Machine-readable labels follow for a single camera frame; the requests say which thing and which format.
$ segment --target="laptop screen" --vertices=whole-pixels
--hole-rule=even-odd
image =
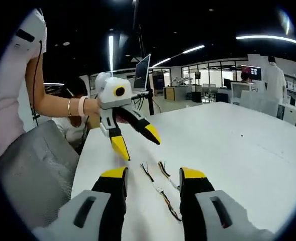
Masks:
[[[137,64],[133,86],[134,89],[146,91],[147,79],[149,75],[150,57],[151,54],[149,54]]]

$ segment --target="person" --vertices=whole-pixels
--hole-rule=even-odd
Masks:
[[[242,83],[248,83],[250,81],[249,74],[242,72],[240,77],[242,78]]]
[[[15,42],[22,28],[31,25],[35,40],[28,48]],[[25,79],[30,103],[40,115],[67,117],[98,114],[97,99],[62,98],[45,93],[43,80],[43,54],[46,52],[47,28],[41,10],[33,10],[23,21],[16,35],[8,44],[0,61],[0,156],[24,133],[18,115],[19,90]]]
[[[80,78],[71,79],[63,87],[62,97],[65,98],[81,98],[87,96],[86,85]],[[80,154],[82,144],[86,138],[86,132],[89,127],[88,117],[85,116],[69,116],[54,117],[52,120],[57,125],[60,132],[69,142],[69,144]]]
[[[283,71],[276,65],[273,56],[268,57],[269,65],[264,71],[263,80],[267,86],[266,93],[283,103],[284,92],[286,91],[286,80]]]

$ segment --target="woman's arm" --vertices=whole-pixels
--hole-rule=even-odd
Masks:
[[[34,74],[37,65],[37,58],[33,58],[29,61],[26,68],[25,80],[29,96],[29,101],[32,106],[35,101],[35,110],[45,116],[49,117],[66,117],[69,115],[68,102],[69,99],[60,98],[57,96],[49,95],[45,93],[44,80],[43,80],[43,54],[40,56],[36,78],[35,78],[35,91],[33,100],[33,84]],[[78,102],[79,99],[71,99],[70,111],[71,115],[78,114]],[[99,104],[96,99],[86,99],[84,102],[84,114],[98,114]]]

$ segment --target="wire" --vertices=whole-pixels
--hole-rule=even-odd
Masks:
[[[140,164],[140,167],[142,168],[142,170],[145,172],[145,174],[147,174],[147,176],[150,178],[150,181],[152,182],[152,185],[154,183],[154,179],[152,178],[152,176],[150,175],[150,173],[148,172],[148,162],[147,162],[147,168],[145,169],[143,166],[143,163]],[[160,195],[163,197],[164,201],[166,202],[169,211],[171,212],[172,216],[174,216],[175,219],[177,219],[179,222],[181,222],[182,220],[178,217],[178,214],[176,213],[176,211],[173,209],[170,200],[168,199],[168,197],[166,196],[166,194],[164,193],[163,189],[161,189],[160,187],[156,187],[154,186],[154,188],[160,193]]]
[[[168,179],[168,181],[171,183],[171,185],[177,189],[178,191],[180,191],[180,187],[177,186],[171,179],[170,179],[170,174],[167,173],[166,171],[166,163],[164,163],[164,165],[162,164],[162,162],[158,162],[158,166],[160,168],[160,171],[162,172],[162,174]]]
[[[166,169],[165,169],[165,167],[163,166],[162,162],[158,162],[158,166],[159,166],[161,172],[166,176],[166,178],[169,178],[170,175],[166,172]]]
[[[152,101],[158,106],[160,113],[162,113],[160,106],[154,101],[154,99],[152,99]]]
[[[143,106],[143,102],[144,102],[144,98],[142,99],[142,103],[141,103],[141,106],[140,106],[139,110],[141,110],[141,108]]]
[[[134,106],[136,107],[136,104],[141,101],[141,98],[136,102],[135,100],[133,101],[134,102]]]
[[[39,54],[38,54],[35,73],[34,73],[34,80],[33,80],[33,114],[34,114],[34,118],[35,118],[37,126],[38,126],[38,121],[37,121],[36,112],[35,112],[35,80],[36,80],[36,72],[37,72],[37,68],[38,68],[38,63],[39,63],[39,59],[41,57],[42,48],[43,48],[42,41],[39,41],[39,43],[41,44],[41,46],[40,46],[40,49],[39,49]]]

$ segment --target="black stand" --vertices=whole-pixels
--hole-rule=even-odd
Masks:
[[[139,8],[139,0],[136,1],[136,5],[135,5],[135,9],[134,9],[133,30],[136,29],[136,25],[137,25],[138,8]],[[139,37],[139,44],[140,44],[140,50],[141,50],[141,57],[142,57],[142,59],[144,59],[146,57],[146,52],[145,52],[145,49],[144,49],[142,35],[141,35],[141,26],[140,26],[140,24],[138,24],[137,26],[138,26],[138,29],[139,29],[138,37]],[[147,91],[149,93],[144,95],[144,97],[146,99],[148,99],[150,115],[154,115],[153,100],[152,100],[153,91],[152,91],[151,86],[150,86],[149,73],[148,73],[148,80],[147,80]]]

